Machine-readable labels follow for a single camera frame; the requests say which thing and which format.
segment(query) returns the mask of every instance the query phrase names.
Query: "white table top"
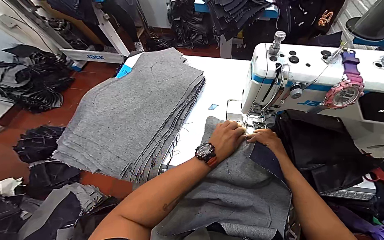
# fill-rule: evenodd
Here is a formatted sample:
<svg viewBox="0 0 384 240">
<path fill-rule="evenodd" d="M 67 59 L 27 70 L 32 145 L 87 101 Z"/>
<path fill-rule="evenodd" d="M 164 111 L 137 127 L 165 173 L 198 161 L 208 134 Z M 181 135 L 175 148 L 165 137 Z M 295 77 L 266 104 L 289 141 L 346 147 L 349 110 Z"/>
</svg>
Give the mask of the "white table top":
<svg viewBox="0 0 384 240">
<path fill-rule="evenodd" d="M 130 57 L 125 65 L 133 68 L 140 54 Z M 192 108 L 185 124 L 179 131 L 178 144 L 174 148 L 174 156 L 170 164 L 177 166 L 192 158 L 195 148 L 201 144 L 204 134 L 205 120 L 208 116 L 225 120 L 227 101 L 230 99 L 241 100 L 242 90 L 247 79 L 250 61 L 208 58 L 197 56 L 183 56 L 191 67 L 204 71 L 206 83 L 197 102 Z M 212 104 L 218 106 L 214 110 L 208 108 Z"/>
</svg>

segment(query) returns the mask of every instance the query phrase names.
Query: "watch face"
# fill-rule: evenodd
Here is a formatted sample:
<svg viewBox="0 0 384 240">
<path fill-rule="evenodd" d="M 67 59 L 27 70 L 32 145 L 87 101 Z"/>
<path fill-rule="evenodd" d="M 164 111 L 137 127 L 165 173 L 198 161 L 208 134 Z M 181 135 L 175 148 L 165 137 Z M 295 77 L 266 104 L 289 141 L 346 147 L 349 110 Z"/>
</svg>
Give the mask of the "watch face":
<svg viewBox="0 0 384 240">
<path fill-rule="evenodd" d="M 197 153 L 200 156 L 205 156 L 207 153 L 211 151 L 211 146 L 208 144 L 202 145 L 198 148 Z"/>
</svg>

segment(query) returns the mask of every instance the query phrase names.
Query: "tile floor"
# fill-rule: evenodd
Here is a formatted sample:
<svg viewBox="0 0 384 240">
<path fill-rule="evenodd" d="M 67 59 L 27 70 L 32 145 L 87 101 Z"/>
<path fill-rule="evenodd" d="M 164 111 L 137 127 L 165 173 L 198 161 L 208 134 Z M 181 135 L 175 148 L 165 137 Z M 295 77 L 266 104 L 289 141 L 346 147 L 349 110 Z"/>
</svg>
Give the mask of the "tile floor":
<svg viewBox="0 0 384 240">
<path fill-rule="evenodd" d="M 179 49 L 186 55 L 218 57 L 216 46 L 209 49 Z M 82 72 L 74 72 L 75 81 L 64 91 L 62 107 L 40 114 L 32 114 L 25 110 L 12 111 L 0 120 L 5 129 L 0 133 L 0 180 L 9 177 L 23 177 L 25 182 L 29 178 L 28 164 L 20 161 L 17 153 L 12 149 L 17 144 L 20 134 L 41 125 L 66 126 L 75 113 L 82 96 L 95 85 L 112 77 L 119 64 L 89 62 Z M 118 198 L 126 197 L 132 191 L 132 184 L 101 174 L 82 173 L 83 184 L 93 184 L 107 195 Z"/>
</svg>

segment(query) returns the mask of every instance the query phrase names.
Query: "red object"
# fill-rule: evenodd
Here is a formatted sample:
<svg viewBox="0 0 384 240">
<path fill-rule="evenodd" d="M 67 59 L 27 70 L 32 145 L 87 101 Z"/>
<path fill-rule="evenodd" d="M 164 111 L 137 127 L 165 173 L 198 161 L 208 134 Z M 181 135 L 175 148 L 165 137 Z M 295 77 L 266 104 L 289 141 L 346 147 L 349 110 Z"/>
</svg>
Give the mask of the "red object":
<svg viewBox="0 0 384 240">
<path fill-rule="evenodd" d="M 376 175 L 376 179 L 368 179 L 365 176 L 364 176 L 364 178 L 367 179 L 370 182 L 376 182 L 378 180 L 381 180 L 381 181 L 384 182 L 384 171 L 380 167 L 378 167 L 378 168 L 376 168 L 374 170 L 371 170 L 371 172 Z"/>
</svg>

